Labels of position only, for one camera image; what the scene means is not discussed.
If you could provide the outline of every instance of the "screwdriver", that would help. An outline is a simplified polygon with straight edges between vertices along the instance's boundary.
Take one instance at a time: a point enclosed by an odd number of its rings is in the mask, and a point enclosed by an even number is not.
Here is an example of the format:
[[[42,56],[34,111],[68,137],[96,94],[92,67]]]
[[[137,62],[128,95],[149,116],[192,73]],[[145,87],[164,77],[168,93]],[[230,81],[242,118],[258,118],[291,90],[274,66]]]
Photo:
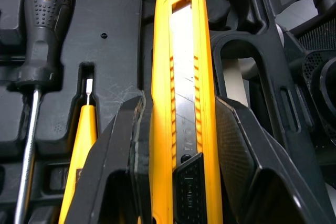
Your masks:
[[[34,135],[41,94],[55,89],[59,81],[60,51],[69,25],[74,0],[25,0],[27,52],[18,72],[17,86],[33,93],[15,224],[25,220],[34,170]]]
[[[59,224],[63,224],[65,222],[72,198],[75,193],[76,183],[80,178],[81,171],[84,167],[89,151],[97,140],[96,109],[93,105],[90,105],[92,83],[93,79],[87,79],[87,103],[80,110],[76,139],[74,143],[74,149],[72,151],[68,179],[58,221]]]

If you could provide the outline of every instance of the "small hole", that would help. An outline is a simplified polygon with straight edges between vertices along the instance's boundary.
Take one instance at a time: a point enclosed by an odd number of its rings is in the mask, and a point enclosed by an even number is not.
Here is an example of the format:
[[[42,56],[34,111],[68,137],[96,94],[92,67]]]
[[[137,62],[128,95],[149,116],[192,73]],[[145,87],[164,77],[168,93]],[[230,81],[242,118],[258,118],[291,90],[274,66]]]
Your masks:
[[[106,33],[102,33],[102,34],[100,35],[100,37],[103,38],[103,39],[106,39],[106,38],[107,38],[107,34],[106,34]]]

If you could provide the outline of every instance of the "yellow utility knife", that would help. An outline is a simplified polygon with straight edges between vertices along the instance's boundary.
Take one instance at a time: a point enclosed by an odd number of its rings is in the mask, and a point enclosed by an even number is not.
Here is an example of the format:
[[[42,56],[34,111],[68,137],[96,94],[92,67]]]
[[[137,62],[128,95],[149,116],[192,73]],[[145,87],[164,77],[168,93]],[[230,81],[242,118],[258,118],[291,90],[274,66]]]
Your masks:
[[[205,0],[156,0],[151,158],[157,224],[222,224]]]

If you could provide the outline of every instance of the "black plastic tool case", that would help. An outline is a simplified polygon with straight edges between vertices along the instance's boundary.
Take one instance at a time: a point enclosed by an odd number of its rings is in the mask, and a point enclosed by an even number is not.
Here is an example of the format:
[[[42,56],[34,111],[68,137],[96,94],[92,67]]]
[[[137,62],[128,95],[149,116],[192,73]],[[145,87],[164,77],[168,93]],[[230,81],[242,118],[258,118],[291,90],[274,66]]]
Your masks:
[[[25,56],[23,2],[0,0],[0,223],[13,222],[31,103],[31,94],[15,88]],[[61,85],[43,96],[40,107],[29,223],[58,219],[83,79],[94,77],[98,134],[122,102],[140,90],[150,97],[154,9],[155,0],[76,0],[61,52]]]

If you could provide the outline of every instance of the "rubber grip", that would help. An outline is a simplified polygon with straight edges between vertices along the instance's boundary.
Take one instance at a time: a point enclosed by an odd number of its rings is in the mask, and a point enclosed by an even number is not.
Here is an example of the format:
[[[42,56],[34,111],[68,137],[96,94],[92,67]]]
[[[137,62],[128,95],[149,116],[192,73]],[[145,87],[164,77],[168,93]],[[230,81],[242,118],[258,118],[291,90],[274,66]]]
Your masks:
[[[57,81],[61,45],[74,0],[25,0],[26,60],[18,72],[19,87],[50,88]]]

